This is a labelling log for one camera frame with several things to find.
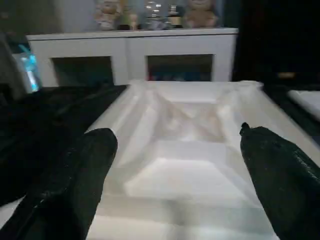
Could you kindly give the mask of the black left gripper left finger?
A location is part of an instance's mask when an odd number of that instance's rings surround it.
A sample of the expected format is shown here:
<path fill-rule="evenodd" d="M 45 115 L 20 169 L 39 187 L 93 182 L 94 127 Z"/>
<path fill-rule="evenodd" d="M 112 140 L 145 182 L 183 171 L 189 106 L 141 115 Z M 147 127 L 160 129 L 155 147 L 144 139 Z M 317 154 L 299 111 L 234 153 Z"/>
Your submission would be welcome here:
<path fill-rule="evenodd" d="M 0 238 L 86 239 L 117 149 L 117 137 L 109 128 L 79 137 L 26 193 L 0 229 Z"/>

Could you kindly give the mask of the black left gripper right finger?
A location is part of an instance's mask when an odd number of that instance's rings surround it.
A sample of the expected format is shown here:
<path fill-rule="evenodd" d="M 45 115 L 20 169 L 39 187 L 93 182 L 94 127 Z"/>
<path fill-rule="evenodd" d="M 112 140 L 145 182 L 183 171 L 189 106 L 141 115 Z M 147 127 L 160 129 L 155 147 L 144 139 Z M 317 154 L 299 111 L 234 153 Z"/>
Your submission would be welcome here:
<path fill-rule="evenodd" d="M 240 150 L 256 195 L 281 240 L 320 238 L 320 168 L 263 126 L 241 125 Z"/>

